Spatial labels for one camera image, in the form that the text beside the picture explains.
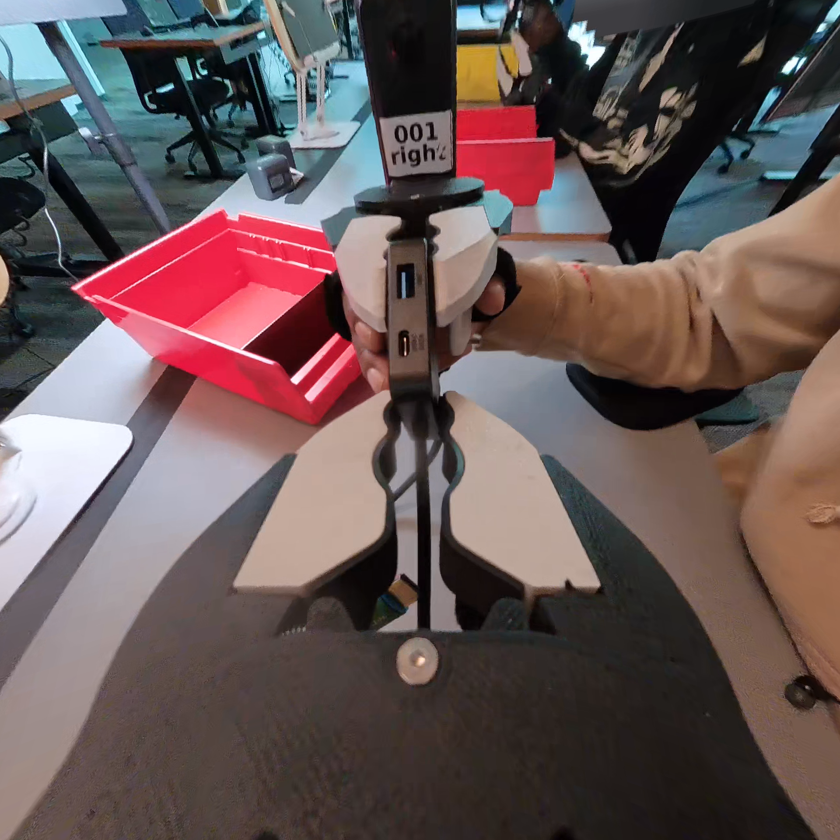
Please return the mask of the black bin divider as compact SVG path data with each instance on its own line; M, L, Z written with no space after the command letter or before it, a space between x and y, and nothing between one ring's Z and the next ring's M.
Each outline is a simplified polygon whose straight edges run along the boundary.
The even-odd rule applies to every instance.
M335 334L329 320L322 279L248 342L245 351L277 362L291 379L314 360Z

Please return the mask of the tilted table grey leg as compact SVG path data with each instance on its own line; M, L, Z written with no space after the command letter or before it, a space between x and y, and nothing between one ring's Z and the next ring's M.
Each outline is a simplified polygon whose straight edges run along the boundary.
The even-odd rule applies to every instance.
M68 20L117 17L126 13L127 8L122 1L2 1L1 25L35 25L38 28L97 125L111 157L126 176L159 233L167 234L172 226L158 196L60 29L60 22Z

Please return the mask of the red plastic bin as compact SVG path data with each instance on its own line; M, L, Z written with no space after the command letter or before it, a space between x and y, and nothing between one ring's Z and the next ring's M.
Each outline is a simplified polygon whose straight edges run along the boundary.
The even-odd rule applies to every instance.
M320 228L219 208L73 291L155 360L316 425L360 378L352 344L336 333L291 379L245 346L335 268Z
M538 136L533 105L460 108L457 175L480 179L515 207L535 206L553 186L555 147Z

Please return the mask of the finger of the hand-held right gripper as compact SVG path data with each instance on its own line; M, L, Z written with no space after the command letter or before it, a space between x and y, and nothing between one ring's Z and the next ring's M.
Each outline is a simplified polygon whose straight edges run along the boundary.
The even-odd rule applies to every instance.
M335 247L343 292L353 313L376 332L386 331L386 251L388 235L402 221L391 215L352 219Z
M461 206L433 213L435 321L445 328L470 310L483 294L497 265L497 234L483 206Z

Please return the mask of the person's right forearm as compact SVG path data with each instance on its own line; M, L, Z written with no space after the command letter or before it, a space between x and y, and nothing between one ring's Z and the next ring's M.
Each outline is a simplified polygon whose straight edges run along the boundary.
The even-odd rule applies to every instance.
M479 350L684 392L802 370L838 333L839 179L700 251L635 266L516 263Z

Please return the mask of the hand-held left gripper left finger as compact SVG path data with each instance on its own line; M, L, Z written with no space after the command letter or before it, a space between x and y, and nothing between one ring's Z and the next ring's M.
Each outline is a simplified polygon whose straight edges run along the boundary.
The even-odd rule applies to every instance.
M234 578L238 593L309 596L354 578L379 597L396 577L394 505L375 463L391 401L380 392L322 427L297 456Z

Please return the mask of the black office chair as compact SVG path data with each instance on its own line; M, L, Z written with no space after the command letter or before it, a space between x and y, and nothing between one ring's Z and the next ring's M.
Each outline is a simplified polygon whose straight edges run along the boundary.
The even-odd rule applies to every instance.
M200 181L232 182L245 172L245 139L221 129L217 110L228 98L224 80L208 75L185 77L176 58L163 52L121 49L145 111L154 116L183 119L189 130L165 148L164 161L175 163L175 152L186 147L185 177Z
M23 248L28 244L31 221L45 206L45 195L32 183L23 178L2 176L1 236L16 237L14 242L2 239L2 268L7 273L3 306L8 315L9 334L16 340L27 341L35 334L34 328L19 314L17 295L27 287L20 279L18 263L24 259Z

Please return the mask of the wooden desk black legs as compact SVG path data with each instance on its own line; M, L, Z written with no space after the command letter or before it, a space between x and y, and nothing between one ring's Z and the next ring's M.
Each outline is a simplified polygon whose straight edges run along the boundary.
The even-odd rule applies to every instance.
M277 120L259 61L261 49L266 42L265 24L258 22L239 26L202 25L166 33L155 33L146 27L143 30L112 35L100 40L98 45L104 49L117 50L119 53L121 49L140 49L173 55L185 77L201 75L197 71L199 63L205 59L210 59L225 68L233 68L234 74L245 81L243 97L254 111L260 137L272 133L282 134L286 130L285 125ZM228 97L230 96L230 79L210 73L206 75L225 81L228 85Z
M108 227L81 193L75 182L49 149L52 141L77 133L78 126L63 101L76 94L67 81L25 80L17 85L20 102L14 96L2 96L1 163L19 156L42 171L51 190L70 211L108 261L123 257L123 251Z

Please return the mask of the grey usb hub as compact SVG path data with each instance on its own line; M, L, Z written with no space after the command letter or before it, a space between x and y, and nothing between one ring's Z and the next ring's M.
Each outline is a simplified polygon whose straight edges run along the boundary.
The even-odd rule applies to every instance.
M392 398L398 402L435 402L440 387L428 240L391 242L385 267L386 351Z

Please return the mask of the black board wooden edge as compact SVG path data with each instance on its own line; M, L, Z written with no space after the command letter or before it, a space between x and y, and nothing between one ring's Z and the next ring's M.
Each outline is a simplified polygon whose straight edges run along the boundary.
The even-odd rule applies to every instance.
M340 54L340 36L327 2L264 1L283 54L296 73L325 65Z

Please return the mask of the yellow plastic bin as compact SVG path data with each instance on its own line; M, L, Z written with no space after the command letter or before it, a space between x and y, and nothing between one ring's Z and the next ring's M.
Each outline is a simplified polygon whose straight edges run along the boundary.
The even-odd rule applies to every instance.
M458 45L456 48L457 107L488 108L501 103L497 81L497 59L505 60L516 76L518 58L512 44Z

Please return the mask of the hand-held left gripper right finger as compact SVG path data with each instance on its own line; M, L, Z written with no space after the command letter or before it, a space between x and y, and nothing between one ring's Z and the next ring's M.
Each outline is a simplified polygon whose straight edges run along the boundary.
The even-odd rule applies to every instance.
M598 574L538 450L468 397L445 397L455 462L440 527L449 589L457 596L597 592Z

